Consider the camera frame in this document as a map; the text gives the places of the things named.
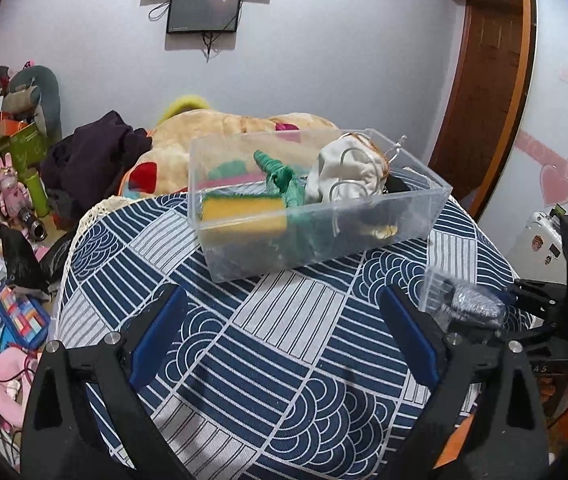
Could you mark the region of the green cardboard box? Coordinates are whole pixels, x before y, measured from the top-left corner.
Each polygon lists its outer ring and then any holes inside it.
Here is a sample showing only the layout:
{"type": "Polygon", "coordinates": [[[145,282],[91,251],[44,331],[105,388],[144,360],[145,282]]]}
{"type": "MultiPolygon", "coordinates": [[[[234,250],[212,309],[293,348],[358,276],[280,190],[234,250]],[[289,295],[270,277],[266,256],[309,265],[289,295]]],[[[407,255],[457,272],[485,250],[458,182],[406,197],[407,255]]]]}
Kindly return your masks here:
{"type": "MultiPolygon", "coordinates": [[[[18,173],[19,181],[28,188],[28,179],[36,180],[36,167],[42,162],[49,149],[48,139],[34,122],[13,122],[6,120],[0,123],[0,156],[10,153],[13,165],[18,173]]],[[[31,197],[34,211],[34,199],[31,197]]]]}

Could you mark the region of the yellow green pillow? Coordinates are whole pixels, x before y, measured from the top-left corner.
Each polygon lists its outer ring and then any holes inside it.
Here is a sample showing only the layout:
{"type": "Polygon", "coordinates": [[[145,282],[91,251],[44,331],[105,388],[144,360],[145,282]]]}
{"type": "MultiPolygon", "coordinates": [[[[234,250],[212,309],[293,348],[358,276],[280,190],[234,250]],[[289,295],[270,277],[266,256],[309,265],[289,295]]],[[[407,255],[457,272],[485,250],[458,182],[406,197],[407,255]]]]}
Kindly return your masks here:
{"type": "Polygon", "coordinates": [[[209,108],[210,103],[202,96],[196,96],[196,94],[180,96],[162,112],[157,125],[161,125],[166,120],[191,110],[209,110],[209,108]]]}

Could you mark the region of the green knitted cloth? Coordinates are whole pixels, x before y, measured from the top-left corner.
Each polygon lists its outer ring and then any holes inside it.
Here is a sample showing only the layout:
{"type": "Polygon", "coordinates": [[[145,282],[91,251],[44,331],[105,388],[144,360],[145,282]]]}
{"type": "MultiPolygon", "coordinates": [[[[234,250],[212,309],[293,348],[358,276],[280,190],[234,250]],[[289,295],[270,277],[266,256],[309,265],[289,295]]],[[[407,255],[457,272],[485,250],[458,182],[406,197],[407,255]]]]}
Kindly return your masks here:
{"type": "Polygon", "coordinates": [[[267,195],[278,195],[290,210],[288,223],[296,237],[295,248],[290,252],[299,259],[318,259],[326,247],[326,235],[321,233],[312,214],[299,211],[305,206],[305,184],[293,168],[263,151],[256,150],[253,159],[265,173],[267,195]]]}

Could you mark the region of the white drawstring pouch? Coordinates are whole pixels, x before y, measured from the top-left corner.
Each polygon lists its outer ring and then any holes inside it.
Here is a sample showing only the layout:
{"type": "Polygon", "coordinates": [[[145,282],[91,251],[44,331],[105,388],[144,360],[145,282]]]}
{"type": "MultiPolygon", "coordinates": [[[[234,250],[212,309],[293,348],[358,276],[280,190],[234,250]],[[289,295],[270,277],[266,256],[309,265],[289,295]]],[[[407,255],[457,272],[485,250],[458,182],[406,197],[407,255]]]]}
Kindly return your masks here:
{"type": "Polygon", "coordinates": [[[320,149],[305,180],[307,204],[340,202],[383,192],[401,145],[383,151],[366,133],[343,133],[320,149]]]}

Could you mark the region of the brown wooden door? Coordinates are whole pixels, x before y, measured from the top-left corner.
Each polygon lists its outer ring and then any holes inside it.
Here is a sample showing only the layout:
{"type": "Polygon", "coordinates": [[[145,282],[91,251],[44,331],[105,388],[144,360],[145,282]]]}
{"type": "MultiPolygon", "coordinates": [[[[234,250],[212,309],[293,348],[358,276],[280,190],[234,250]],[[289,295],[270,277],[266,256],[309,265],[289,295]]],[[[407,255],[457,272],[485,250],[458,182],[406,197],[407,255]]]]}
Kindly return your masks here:
{"type": "Polygon", "coordinates": [[[466,0],[448,106],[429,167],[479,218],[512,148],[533,54],[533,0],[466,0]]]}

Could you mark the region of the small wall monitor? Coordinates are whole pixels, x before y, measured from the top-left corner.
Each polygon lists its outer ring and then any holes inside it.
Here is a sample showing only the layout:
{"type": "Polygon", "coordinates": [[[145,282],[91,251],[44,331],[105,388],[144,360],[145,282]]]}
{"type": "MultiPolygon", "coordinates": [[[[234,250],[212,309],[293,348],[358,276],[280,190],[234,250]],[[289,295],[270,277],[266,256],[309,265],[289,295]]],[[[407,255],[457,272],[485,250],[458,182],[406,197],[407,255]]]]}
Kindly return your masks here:
{"type": "Polygon", "coordinates": [[[241,0],[170,0],[167,32],[171,34],[232,34],[241,0]]]}

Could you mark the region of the beige plush blanket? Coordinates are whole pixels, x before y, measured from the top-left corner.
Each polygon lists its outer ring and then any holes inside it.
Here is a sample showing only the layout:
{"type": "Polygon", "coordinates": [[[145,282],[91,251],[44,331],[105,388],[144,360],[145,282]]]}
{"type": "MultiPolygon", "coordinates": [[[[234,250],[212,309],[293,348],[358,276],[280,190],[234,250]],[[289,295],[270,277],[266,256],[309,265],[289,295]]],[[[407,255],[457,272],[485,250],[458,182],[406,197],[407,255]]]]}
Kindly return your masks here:
{"type": "Polygon", "coordinates": [[[255,151],[308,169],[339,134],[333,122],[308,113],[256,118],[190,110],[151,130],[150,150],[124,174],[119,194],[142,198],[180,192],[191,171],[203,179],[257,172],[255,151]]]}

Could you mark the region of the yellow sponge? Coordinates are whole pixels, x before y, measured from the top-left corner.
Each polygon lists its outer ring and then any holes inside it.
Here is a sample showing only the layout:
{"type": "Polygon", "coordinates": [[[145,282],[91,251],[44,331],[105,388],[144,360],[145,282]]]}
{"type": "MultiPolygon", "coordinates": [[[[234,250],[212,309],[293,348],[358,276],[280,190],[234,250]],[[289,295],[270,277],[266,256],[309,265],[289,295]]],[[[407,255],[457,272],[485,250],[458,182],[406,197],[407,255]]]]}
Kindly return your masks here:
{"type": "Polygon", "coordinates": [[[209,194],[201,205],[200,233],[217,238],[279,235],[287,229],[281,196],[209,194]]]}

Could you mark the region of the dark purple clothing pile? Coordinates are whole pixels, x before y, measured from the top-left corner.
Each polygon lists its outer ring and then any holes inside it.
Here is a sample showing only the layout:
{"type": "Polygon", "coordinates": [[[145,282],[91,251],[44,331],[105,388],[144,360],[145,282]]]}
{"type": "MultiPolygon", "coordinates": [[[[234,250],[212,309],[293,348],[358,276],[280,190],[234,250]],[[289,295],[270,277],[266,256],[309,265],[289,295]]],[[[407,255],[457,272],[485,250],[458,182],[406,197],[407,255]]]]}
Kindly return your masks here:
{"type": "Polygon", "coordinates": [[[52,211],[79,221],[96,204],[115,195],[135,162],[151,149],[143,128],[134,129],[111,110],[49,148],[40,164],[52,211]]]}

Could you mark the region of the pink plush toy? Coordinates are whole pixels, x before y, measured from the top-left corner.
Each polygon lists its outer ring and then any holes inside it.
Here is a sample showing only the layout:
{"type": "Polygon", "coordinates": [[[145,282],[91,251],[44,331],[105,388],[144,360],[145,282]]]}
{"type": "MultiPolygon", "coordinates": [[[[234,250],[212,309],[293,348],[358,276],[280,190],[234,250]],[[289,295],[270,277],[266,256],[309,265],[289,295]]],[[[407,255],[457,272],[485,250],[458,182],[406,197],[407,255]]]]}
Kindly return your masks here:
{"type": "Polygon", "coordinates": [[[0,353],[0,416],[16,429],[22,429],[34,374],[37,353],[8,347],[0,353]]]}

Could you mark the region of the grey glitter bag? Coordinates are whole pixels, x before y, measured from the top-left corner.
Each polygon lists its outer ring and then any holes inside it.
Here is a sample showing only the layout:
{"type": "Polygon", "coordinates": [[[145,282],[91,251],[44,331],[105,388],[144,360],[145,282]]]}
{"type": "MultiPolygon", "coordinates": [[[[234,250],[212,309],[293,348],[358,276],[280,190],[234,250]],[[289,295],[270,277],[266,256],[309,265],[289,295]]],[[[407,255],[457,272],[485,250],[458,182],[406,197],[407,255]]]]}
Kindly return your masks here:
{"type": "Polygon", "coordinates": [[[507,313],[506,304],[493,292],[436,268],[426,271],[419,310],[428,313],[444,332],[453,323],[499,330],[507,313]]]}

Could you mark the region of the blue white patterned bedspread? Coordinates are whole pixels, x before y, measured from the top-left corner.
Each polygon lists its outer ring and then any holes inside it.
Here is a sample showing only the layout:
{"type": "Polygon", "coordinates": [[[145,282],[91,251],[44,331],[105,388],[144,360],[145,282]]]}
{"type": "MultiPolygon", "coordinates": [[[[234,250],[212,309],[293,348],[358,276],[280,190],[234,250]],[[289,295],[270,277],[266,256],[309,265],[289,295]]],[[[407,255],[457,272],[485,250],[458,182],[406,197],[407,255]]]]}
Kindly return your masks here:
{"type": "Polygon", "coordinates": [[[60,297],[67,347],[118,330],[165,284],[186,318],[144,410],[199,479],[374,479],[427,399],[376,304],[417,300],[427,269],[500,289],[512,268],[458,203],[425,240],[296,270],[211,280],[182,194],[140,200],[79,236],[60,297]]]}

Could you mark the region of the grey green plush toy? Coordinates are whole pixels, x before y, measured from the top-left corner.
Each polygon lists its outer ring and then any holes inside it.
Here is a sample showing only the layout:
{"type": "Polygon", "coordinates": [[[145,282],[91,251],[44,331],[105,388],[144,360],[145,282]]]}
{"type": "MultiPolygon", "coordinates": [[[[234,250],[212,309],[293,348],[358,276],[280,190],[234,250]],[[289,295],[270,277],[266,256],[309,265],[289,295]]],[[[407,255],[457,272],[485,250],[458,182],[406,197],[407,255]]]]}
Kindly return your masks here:
{"type": "Polygon", "coordinates": [[[15,117],[32,118],[49,144],[62,138],[60,87],[52,70],[43,65],[23,68],[11,78],[2,110],[15,117]]]}

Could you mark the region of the pink bunny doll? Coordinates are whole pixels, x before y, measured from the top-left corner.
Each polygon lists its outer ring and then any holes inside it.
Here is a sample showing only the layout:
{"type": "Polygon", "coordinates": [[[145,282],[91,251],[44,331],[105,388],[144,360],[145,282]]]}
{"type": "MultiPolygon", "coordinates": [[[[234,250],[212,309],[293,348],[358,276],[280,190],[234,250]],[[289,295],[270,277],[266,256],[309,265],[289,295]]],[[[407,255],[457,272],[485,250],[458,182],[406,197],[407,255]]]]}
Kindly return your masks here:
{"type": "Polygon", "coordinates": [[[32,209],[30,193],[19,181],[10,153],[0,156],[0,209],[13,226],[19,222],[19,211],[32,209]]]}

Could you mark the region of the colourful blue book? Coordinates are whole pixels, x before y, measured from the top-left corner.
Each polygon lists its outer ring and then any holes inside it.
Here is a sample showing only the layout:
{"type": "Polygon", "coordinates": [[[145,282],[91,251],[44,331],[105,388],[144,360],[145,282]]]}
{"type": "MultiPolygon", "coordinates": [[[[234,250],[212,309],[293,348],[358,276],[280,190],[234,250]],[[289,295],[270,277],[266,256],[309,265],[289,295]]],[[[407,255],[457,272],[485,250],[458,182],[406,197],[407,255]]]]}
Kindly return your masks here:
{"type": "Polygon", "coordinates": [[[16,344],[27,350],[37,350],[48,338],[50,316],[39,301],[4,285],[0,286],[0,319],[16,344]]]}

